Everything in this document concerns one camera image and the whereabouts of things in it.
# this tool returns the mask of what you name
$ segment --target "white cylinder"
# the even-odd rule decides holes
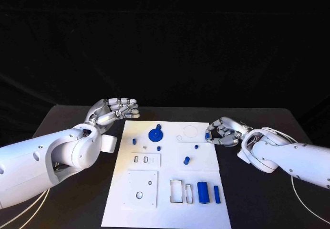
[[[116,138],[110,135],[102,135],[100,151],[112,153],[115,151]]]

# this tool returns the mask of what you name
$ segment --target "blue disc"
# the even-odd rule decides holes
[[[159,128],[161,128],[159,125],[156,125],[156,128],[149,130],[148,137],[149,137],[149,141],[152,142],[158,142],[162,138],[162,132]]]

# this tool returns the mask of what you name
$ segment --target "white cable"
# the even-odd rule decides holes
[[[9,220],[7,221],[1,226],[0,226],[0,229],[7,225],[9,224],[24,213],[25,211],[32,207],[32,205],[35,204],[35,202],[38,201],[38,199],[43,197],[45,191],[40,194],[38,198],[35,199],[35,201],[32,202],[32,204],[19,212],[19,214]]]
[[[41,208],[43,202],[44,202],[44,200],[45,200],[47,193],[48,193],[48,190],[45,191],[45,195],[44,195],[44,198],[43,198],[41,204],[40,204],[38,208],[35,209],[34,214],[31,215],[31,217],[28,218],[28,220],[25,221],[25,223],[22,224],[22,226],[21,226],[18,229],[21,229],[21,228],[27,225],[27,223],[28,223],[28,221],[31,220],[32,216],[35,215],[35,213],[37,213],[38,209]]]
[[[292,188],[293,188],[293,177],[290,176],[290,182],[292,182]],[[330,224],[330,222],[328,221],[325,221],[308,208],[306,208],[306,206],[305,206],[305,204],[302,203],[302,201],[300,201],[300,199],[299,199],[299,196],[298,196],[298,194],[296,194],[296,191],[295,191],[295,188],[293,188],[293,193],[295,193],[295,196],[298,197],[298,200],[299,200],[299,202],[300,202],[300,204],[303,205],[303,207],[305,207],[305,209],[311,212],[311,214],[315,216],[315,217],[318,217],[325,223],[328,223]]]

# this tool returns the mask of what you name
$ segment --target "robotic hand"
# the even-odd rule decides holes
[[[214,128],[220,138],[211,138]],[[237,157],[260,171],[272,173],[279,166],[292,177],[330,188],[328,148],[296,143],[288,135],[267,127],[253,130],[227,117],[208,125],[204,139],[223,146],[234,146],[241,140]]]
[[[84,122],[0,148],[0,209],[25,201],[90,167],[99,151],[112,153],[116,138],[102,133],[115,120],[138,118],[135,99],[103,99]]]

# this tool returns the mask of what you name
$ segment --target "white rectangular piece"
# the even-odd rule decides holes
[[[159,154],[130,153],[129,169],[156,169]]]
[[[187,204],[191,204],[192,203],[191,185],[185,185],[185,202],[187,202]]]
[[[146,209],[156,206],[156,171],[126,171],[122,187],[122,209]]]
[[[181,180],[169,180],[169,202],[182,203]]]
[[[148,139],[148,132],[155,128],[156,124],[161,125],[164,136],[158,142],[151,142]],[[181,133],[181,130],[190,125],[195,127],[198,137],[192,137],[192,142],[190,143],[179,143],[175,137],[178,134],[184,134]],[[179,149],[182,154],[187,154],[190,151],[190,149],[187,149],[187,144],[190,144],[188,147],[191,147],[191,150],[195,150],[194,145],[198,145],[198,149],[192,151],[192,153],[197,153],[200,150],[200,154],[204,153],[208,155],[207,165],[211,165],[210,163],[217,165],[217,160],[214,159],[214,145],[210,143],[201,144],[204,141],[202,132],[207,126],[208,123],[125,121],[100,225],[102,227],[172,229],[230,228],[218,168],[213,167],[211,171],[205,171],[204,168],[202,170],[179,170],[177,165],[177,151]],[[132,153],[143,153],[149,155],[161,154],[161,166],[152,169],[130,168]],[[194,157],[195,155],[191,154],[188,165],[194,165]],[[129,208],[126,206],[122,207],[122,200],[126,200],[126,183],[129,182],[126,174],[128,170],[148,170],[146,172],[151,172],[149,170],[152,170],[158,172],[155,208],[139,208],[136,206]],[[182,203],[169,202],[169,180],[175,179],[181,180]],[[207,182],[210,196],[208,204],[200,204],[197,201],[198,181]],[[191,185],[191,204],[185,204],[185,184]],[[214,185],[218,186],[220,204],[214,203],[214,192],[211,188]]]
[[[208,143],[179,143],[177,145],[177,169],[190,171],[218,171],[215,154],[211,149],[213,144]]]

